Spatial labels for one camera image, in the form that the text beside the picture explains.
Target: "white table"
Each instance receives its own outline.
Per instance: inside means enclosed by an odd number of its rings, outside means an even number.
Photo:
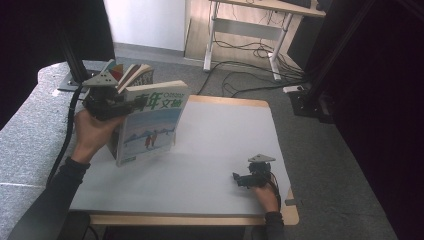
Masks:
[[[299,221],[268,104],[258,100],[191,96],[169,153],[116,167],[107,148],[91,161],[71,209],[105,225],[260,225],[263,210],[232,172],[247,175],[258,153],[271,163],[283,199],[285,224]]]
[[[317,11],[316,5],[317,1],[313,0],[311,8],[303,8],[293,4],[277,1],[277,0],[211,0],[212,4],[212,17],[210,19],[210,33],[209,41],[206,46],[205,61],[203,65],[203,70],[205,72],[210,71],[211,69],[211,60],[212,60],[212,44],[213,36],[215,32],[231,33],[241,36],[249,36],[256,38],[263,38],[277,41],[276,47],[272,53],[269,53],[269,62],[271,69],[274,72],[275,81],[281,81],[281,76],[279,75],[278,63],[276,58],[280,52],[281,45],[283,44],[284,38],[286,36],[287,30],[289,28],[293,14],[310,16],[310,17],[325,17],[325,12]],[[246,7],[253,7],[265,10],[272,10],[277,12],[286,12],[287,17],[284,21],[282,28],[234,21],[229,19],[217,18],[218,15],[218,3],[228,3]]]

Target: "human hand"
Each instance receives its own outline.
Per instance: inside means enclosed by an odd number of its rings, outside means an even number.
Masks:
[[[265,212],[278,212],[278,201],[271,185],[267,183],[263,187],[251,187]]]
[[[94,154],[110,139],[113,130],[125,120],[126,116],[99,121],[84,109],[75,115],[77,145],[72,160],[88,164]]]

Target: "black cable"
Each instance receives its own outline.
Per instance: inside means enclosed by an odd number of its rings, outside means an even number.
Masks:
[[[231,4],[231,6],[233,7],[233,16],[236,20],[238,20],[237,17],[236,17],[236,14],[234,13],[234,4]]]
[[[274,182],[272,182],[271,179],[268,179],[264,174],[262,174],[261,172],[258,172],[260,176],[262,176],[262,178],[264,178],[266,180],[267,183],[269,183],[269,185],[271,186],[272,190],[274,191],[274,195],[277,198],[277,203],[278,203],[278,211],[281,211],[281,196],[280,196],[280,189],[278,188],[278,184],[276,185]],[[272,172],[267,172],[270,175],[274,176],[275,181],[277,181],[277,179],[275,178],[275,175]]]
[[[235,88],[234,86],[232,86],[230,83],[227,83],[227,82],[226,82],[226,80],[227,80],[227,79],[229,79],[229,77],[230,77],[230,76],[235,75],[235,74],[247,74],[247,75],[253,76],[254,78],[256,78],[256,79],[258,79],[258,80],[261,80],[261,81],[264,81],[264,82],[269,82],[269,83],[272,83],[272,84],[276,85],[276,86],[270,86],[270,87],[275,87],[275,88],[282,88],[282,87],[287,87],[287,86],[289,86],[289,85],[295,85],[295,84],[297,85],[297,84],[303,83],[303,82],[289,82],[289,81],[287,81],[288,83],[283,84],[283,83],[277,83],[277,82],[275,82],[275,81],[271,81],[271,80],[269,80],[269,79],[260,78],[260,77],[256,76],[255,74],[248,73],[248,72],[231,72],[231,73],[227,74],[227,76],[226,76],[226,77],[224,78],[224,80],[222,81],[222,84],[221,84],[221,94],[222,94],[222,97],[224,97],[224,95],[225,95],[224,90],[227,90],[227,92],[232,93],[232,96],[231,96],[231,97],[234,97],[235,95],[237,95],[237,94],[238,94],[238,93],[240,93],[240,92],[248,92],[248,91],[258,91],[258,90],[264,90],[264,87],[261,87],[261,88],[244,89],[244,90],[236,89],[236,88]],[[233,92],[231,92],[230,90],[228,90],[228,89],[227,89],[227,86],[231,87],[231,88],[232,88],[232,90],[234,90],[234,91],[235,91],[235,93],[233,93]]]
[[[266,18],[266,16],[268,16],[268,12],[269,12],[269,11],[265,11],[265,16],[264,16],[263,18],[261,18],[261,20],[259,20],[259,23],[261,23],[261,22],[262,22],[262,20],[264,20],[264,18]]]
[[[94,238],[95,238],[96,240],[99,240],[99,235],[97,234],[96,230],[94,230],[94,228],[93,228],[92,226],[88,226],[88,229],[90,229],[90,230],[91,230],[91,232],[92,232],[92,233],[93,233],[93,235],[94,235]]]
[[[269,58],[268,53],[272,53],[273,52],[273,48],[270,47],[270,46],[268,46],[268,45],[266,45],[266,44],[264,44],[264,43],[262,43],[262,39],[261,39],[261,41],[259,43],[255,43],[254,42],[254,43],[248,43],[248,44],[245,44],[245,45],[234,46],[234,45],[231,45],[231,44],[229,44],[227,42],[216,40],[216,37],[214,35],[214,42],[219,47],[223,47],[223,48],[235,48],[235,49],[240,49],[240,50],[253,51],[253,55],[256,56],[256,57],[259,57],[259,58]],[[245,48],[247,46],[251,46],[251,45],[255,45],[255,44],[259,44],[259,47],[258,48]],[[260,54],[261,51],[263,51],[263,52],[266,53],[265,56],[261,56],[261,54]],[[277,57],[277,60],[278,60],[278,62],[280,63],[281,67],[284,70],[293,72],[293,73],[299,75],[299,77],[303,76],[304,72],[302,71],[302,69],[288,65],[286,63],[286,61],[284,60],[284,55],[283,54],[279,53],[278,54],[278,57]]]
[[[273,74],[278,74],[278,75],[280,75],[281,77],[284,77],[284,79],[285,79],[286,81],[287,81],[287,78],[290,78],[290,77],[287,77],[285,74],[276,73],[276,72],[273,72],[272,70],[268,70],[268,69],[265,69],[265,68],[261,68],[261,67],[258,67],[258,66],[252,65],[252,64],[242,63],[242,62],[236,62],[236,61],[225,61],[225,62],[220,62],[220,63],[216,64],[216,65],[215,65],[215,66],[211,69],[211,71],[209,72],[208,76],[206,77],[206,80],[204,81],[204,83],[203,83],[202,87],[200,88],[200,90],[197,92],[197,94],[196,94],[196,95],[200,95],[200,94],[202,93],[202,91],[205,89],[206,85],[208,84],[208,82],[209,82],[209,80],[210,80],[210,77],[212,76],[212,73],[215,71],[215,69],[217,69],[217,67],[218,67],[218,66],[220,66],[220,65],[222,65],[222,64],[233,64],[233,65],[237,65],[237,66],[246,66],[246,67],[256,68],[256,69],[259,69],[259,70],[262,70],[262,71],[265,71],[265,72],[270,72],[270,73],[273,73]],[[291,83],[291,84],[288,84],[288,85],[286,85],[286,86],[290,86],[290,85],[294,85],[294,84],[298,84],[298,83],[297,83],[297,82],[296,82],[296,83]],[[262,90],[262,89],[249,89],[249,90],[242,90],[241,92],[254,91],[254,90]]]
[[[47,178],[46,186],[50,184],[50,182],[53,179],[53,176],[55,175],[57,168],[59,167],[60,162],[63,159],[63,155],[65,155],[66,149],[68,148],[69,142],[71,141],[72,137],[72,130],[74,128],[74,115],[75,115],[75,107],[77,105],[78,97],[81,93],[82,85],[79,85],[77,90],[75,90],[74,95],[72,96],[71,103],[69,104],[69,110],[68,110],[68,124],[66,129],[66,137],[65,141],[63,142],[62,149],[60,149],[59,155],[57,156],[52,170],[50,171],[49,177]]]
[[[269,10],[268,22],[267,25],[271,22],[273,11]]]

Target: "table leg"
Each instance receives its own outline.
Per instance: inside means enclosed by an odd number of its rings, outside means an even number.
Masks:
[[[211,70],[211,60],[212,60],[212,44],[213,44],[213,36],[215,34],[215,19],[218,15],[217,2],[212,3],[212,16],[209,20],[209,42],[206,46],[206,54],[205,54],[205,62],[203,63],[203,71],[209,72]]]
[[[287,14],[287,18],[283,24],[283,29],[281,30],[280,37],[278,38],[278,41],[277,41],[277,45],[274,48],[274,51],[272,53],[268,53],[269,63],[271,64],[271,69],[274,72],[275,81],[281,81],[280,72],[278,70],[277,57],[278,57],[278,54],[280,53],[280,48],[283,45],[283,41],[284,41],[284,38],[286,37],[287,31],[289,30],[289,25],[290,25],[292,17],[293,17],[293,14],[291,13]]]

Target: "white wall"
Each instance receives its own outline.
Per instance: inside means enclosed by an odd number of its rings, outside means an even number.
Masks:
[[[190,0],[104,0],[114,42],[184,51]]]

